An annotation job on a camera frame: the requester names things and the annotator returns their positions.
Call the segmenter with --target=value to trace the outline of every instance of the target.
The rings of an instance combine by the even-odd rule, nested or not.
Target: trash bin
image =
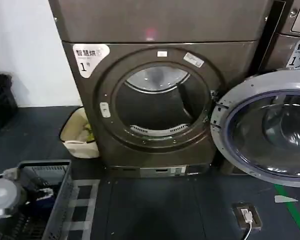
[[[0,74],[0,128],[17,113],[18,107],[11,92],[11,77]]]
[[[76,158],[93,159],[99,157],[98,146],[83,107],[71,114],[61,129],[59,138]]]

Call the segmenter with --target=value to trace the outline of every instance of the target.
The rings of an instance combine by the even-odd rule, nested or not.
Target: green tape
[[[285,190],[285,188],[284,188],[284,186],[275,184],[274,188],[276,189],[276,191],[278,192],[279,195],[289,197],[286,190]],[[288,211],[290,212],[293,220],[295,221],[296,225],[300,229],[300,213],[298,212],[295,204],[296,204],[295,202],[286,202],[285,203],[285,205],[286,205]]]

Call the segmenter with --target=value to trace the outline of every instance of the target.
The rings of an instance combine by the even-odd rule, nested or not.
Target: dryer drum
[[[160,138],[182,132],[198,119],[206,104],[206,89],[199,81],[171,66],[137,71],[119,87],[117,114],[140,135]]]

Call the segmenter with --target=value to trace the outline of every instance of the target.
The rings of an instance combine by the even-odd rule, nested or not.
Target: white wall
[[[48,0],[0,0],[0,72],[20,107],[81,104]]]

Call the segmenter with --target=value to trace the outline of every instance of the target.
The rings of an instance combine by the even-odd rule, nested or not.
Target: laundry basket
[[[66,121],[60,132],[60,140],[76,158],[93,159],[99,157],[98,146],[83,107],[75,110]]]

